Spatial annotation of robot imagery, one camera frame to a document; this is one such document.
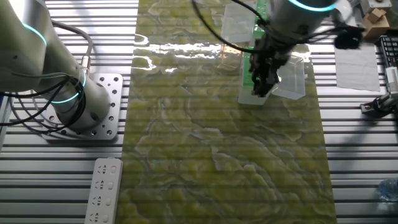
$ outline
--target green marble mat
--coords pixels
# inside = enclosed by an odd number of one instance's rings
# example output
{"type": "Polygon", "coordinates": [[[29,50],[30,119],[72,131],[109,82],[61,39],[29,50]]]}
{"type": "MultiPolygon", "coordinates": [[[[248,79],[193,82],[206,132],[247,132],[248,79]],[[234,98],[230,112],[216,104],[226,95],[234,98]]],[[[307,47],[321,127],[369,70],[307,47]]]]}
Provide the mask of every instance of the green marble mat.
{"type": "MultiPolygon", "coordinates": [[[[198,2],[221,32],[230,1],[198,2]]],[[[239,105],[242,55],[189,1],[138,11],[116,223],[336,223],[308,47],[306,97],[239,105]]]]}

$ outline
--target white power strip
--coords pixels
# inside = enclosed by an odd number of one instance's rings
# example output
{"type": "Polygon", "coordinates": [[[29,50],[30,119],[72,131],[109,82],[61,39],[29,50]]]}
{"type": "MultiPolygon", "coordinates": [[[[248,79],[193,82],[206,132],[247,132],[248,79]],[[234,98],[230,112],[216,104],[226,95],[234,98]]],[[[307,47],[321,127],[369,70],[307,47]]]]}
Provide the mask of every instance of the white power strip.
{"type": "Polygon", "coordinates": [[[387,89],[390,93],[398,91],[398,70],[396,67],[386,68],[387,89]]]}
{"type": "Polygon", "coordinates": [[[123,163],[120,159],[95,161],[85,224],[113,224],[118,206],[123,163]]]}

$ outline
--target blue led ring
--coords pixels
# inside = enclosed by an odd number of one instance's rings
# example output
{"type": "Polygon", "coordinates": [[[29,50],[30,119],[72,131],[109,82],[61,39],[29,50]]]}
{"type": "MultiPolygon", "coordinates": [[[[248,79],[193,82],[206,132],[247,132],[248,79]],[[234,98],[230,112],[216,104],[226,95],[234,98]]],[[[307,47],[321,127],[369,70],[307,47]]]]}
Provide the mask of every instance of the blue led ring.
{"type": "Polygon", "coordinates": [[[291,3],[295,4],[298,7],[301,7],[303,9],[313,11],[313,12],[327,12],[334,10],[336,8],[337,2],[332,4],[331,6],[328,7],[322,7],[322,8],[316,8],[316,7],[311,7],[311,6],[306,6],[303,3],[299,2],[298,0],[289,0],[291,3]]]}
{"type": "MultiPolygon", "coordinates": [[[[84,81],[83,81],[83,87],[86,85],[86,73],[83,74],[83,76],[85,77],[84,81]]],[[[76,93],[73,97],[67,99],[67,100],[63,100],[63,101],[51,101],[51,103],[66,103],[69,102],[73,99],[75,99],[78,95],[80,94],[80,91],[78,93],[76,93]]]]}
{"type": "Polygon", "coordinates": [[[33,27],[31,27],[30,25],[27,25],[25,23],[22,23],[22,25],[24,25],[24,27],[26,29],[29,29],[33,33],[37,34],[44,41],[45,47],[47,47],[47,41],[45,41],[45,38],[43,37],[43,35],[39,31],[35,30],[33,27]]]}

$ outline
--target white paper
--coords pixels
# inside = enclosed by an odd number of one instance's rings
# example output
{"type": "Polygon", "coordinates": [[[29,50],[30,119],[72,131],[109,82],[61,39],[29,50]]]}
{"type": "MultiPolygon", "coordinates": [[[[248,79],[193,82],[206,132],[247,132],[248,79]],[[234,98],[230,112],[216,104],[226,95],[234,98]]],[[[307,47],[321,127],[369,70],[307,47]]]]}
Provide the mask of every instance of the white paper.
{"type": "Polygon", "coordinates": [[[360,49],[335,49],[337,87],[380,91],[374,44],[363,43],[360,49]]]}

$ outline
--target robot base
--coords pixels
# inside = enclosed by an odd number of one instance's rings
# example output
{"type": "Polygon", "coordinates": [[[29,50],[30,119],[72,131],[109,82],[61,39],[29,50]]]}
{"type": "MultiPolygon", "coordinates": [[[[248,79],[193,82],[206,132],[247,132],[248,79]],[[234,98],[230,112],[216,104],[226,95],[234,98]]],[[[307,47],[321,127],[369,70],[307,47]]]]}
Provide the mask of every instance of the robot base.
{"type": "MultiPolygon", "coordinates": [[[[109,112],[102,122],[98,123],[95,127],[81,132],[76,132],[71,129],[65,128],[61,131],[50,133],[49,135],[43,134],[43,138],[48,141],[67,141],[67,140],[82,140],[82,141],[112,141],[118,134],[119,128],[119,114],[121,106],[121,97],[123,90],[123,77],[120,74],[90,74],[93,81],[102,84],[108,91],[111,97],[111,106],[109,112]]],[[[52,106],[46,110],[45,117],[54,123],[60,123],[55,110],[52,106]]],[[[47,121],[44,122],[49,126],[54,126],[47,121]]]]}

